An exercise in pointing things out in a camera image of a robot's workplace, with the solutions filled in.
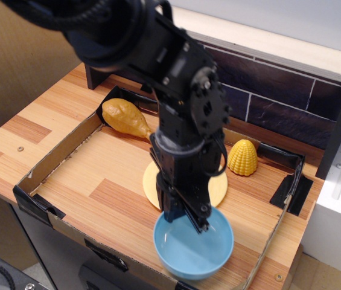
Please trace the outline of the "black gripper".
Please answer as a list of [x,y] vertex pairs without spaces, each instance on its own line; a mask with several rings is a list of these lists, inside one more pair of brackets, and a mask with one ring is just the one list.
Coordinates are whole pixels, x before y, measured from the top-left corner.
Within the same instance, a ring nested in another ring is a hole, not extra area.
[[208,231],[212,213],[206,176],[199,168],[198,157],[176,156],[153,143],[150,155],[159,169],[156,190],[164,218],[172,223],[186,216],[200,234]]

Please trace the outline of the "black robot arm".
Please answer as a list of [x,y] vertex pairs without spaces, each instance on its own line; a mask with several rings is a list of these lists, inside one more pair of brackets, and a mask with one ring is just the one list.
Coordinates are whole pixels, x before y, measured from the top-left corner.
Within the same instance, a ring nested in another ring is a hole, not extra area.
[[209,228],[208,183],[227,158],[229,121],[211,55],[173,22],[168,1],[6,1],[20,17],[63,33],[76,55],[104,72],[129,71],[156,95],[159,127],[150,154],[159,168],[160,208],[172,222],[188,216]]

